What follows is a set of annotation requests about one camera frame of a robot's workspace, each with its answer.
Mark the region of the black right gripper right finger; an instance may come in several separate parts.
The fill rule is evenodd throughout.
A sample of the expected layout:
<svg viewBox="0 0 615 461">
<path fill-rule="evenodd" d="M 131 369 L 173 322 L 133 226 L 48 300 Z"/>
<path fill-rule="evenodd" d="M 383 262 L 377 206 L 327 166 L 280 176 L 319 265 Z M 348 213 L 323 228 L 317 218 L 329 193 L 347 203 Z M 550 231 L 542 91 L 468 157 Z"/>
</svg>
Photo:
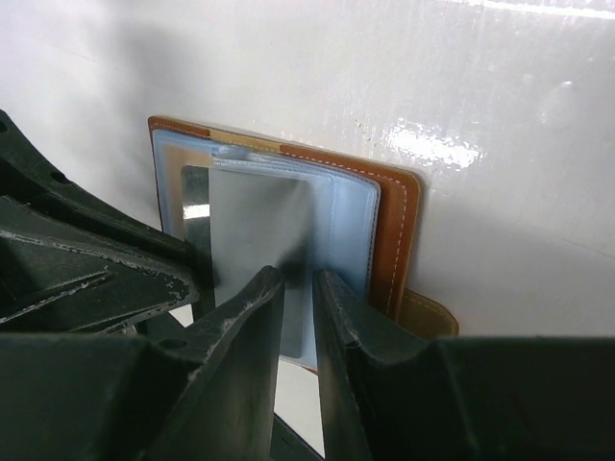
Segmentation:
<svg viewBox="0 0 615 461">
<path fill-rule="evenodd" d="M 426 341 L 332 271 L 313 277 L 330 460 L 610 460 L 614 341 Z"/>
</svg>

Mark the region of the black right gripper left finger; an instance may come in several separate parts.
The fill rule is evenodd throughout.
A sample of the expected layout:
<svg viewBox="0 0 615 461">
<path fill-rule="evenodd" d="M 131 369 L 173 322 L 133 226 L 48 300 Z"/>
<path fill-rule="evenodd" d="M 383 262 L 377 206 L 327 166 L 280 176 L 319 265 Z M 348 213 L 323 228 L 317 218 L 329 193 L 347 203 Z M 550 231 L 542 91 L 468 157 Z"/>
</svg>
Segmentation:
<svg viewBox="0 0 615 461">
<path fill-rule="evenodd" d="M 5 334 L 5 460 L 265 460 L 284 282 L 262 268 L 181 332 Z"/>
</svg>

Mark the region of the dark grey card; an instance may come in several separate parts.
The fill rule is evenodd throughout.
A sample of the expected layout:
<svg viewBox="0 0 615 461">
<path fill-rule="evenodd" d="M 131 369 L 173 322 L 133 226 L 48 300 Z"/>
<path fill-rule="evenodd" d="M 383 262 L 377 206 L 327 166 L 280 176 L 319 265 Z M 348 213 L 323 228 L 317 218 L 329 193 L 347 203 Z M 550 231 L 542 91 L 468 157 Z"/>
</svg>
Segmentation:
<svg viewBox="0 0 615 461">
<path fill-rule="evenodd" d="M 280 352 L 298 358 L 308 299 L 313 194 L 308 182 L 186 166 L 184 238 L 205 294 L 205 315 L 235 296 L 264 266 L 283 277 Z"/>
</svg>

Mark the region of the brown leather card holder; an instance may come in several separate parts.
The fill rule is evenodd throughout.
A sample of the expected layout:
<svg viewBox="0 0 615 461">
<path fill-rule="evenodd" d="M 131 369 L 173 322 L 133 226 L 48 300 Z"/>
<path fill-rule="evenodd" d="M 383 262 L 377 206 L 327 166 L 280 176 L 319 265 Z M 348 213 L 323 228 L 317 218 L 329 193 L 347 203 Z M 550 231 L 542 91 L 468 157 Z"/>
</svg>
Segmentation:
<svg viewBox="0 0 615 461">
<path fill-rule="evenodd" d="M 182 170 L 186 166 L 309 183 L 314 217 L 303 348 L 298 358 L 281 354 L 285 360 L 308 370 L 317 367 L 312 276 L 319 270 L 337 273 L 361 299 L 412 332 L 424 337 L 458 333 L 456 319 L 441 303 L 406 286 L 421 204 L 421 183 L 415 174 L 170 117 L 150 117 L 148 129 L 162 228 L 185 243 Z"/>
</svg>

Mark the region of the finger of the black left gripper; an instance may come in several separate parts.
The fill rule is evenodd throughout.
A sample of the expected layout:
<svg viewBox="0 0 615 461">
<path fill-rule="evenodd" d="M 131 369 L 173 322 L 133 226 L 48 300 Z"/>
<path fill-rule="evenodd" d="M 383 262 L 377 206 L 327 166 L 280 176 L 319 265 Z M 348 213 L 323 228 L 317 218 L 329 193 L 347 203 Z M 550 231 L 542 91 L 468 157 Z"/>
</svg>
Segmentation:
<svg viewBox="0 0 615 461">
<path fill-rule="evenodd" d="M 191 300 L 183 265 L 2 197 L 2 331 L 110 331 Z"/>
<path fill-rule="evenodd" d="M 69 180 L 1 112 L 1 194 L 70 226 L 188 265 L 186 244 L 137 221 Z"/>
</svg>

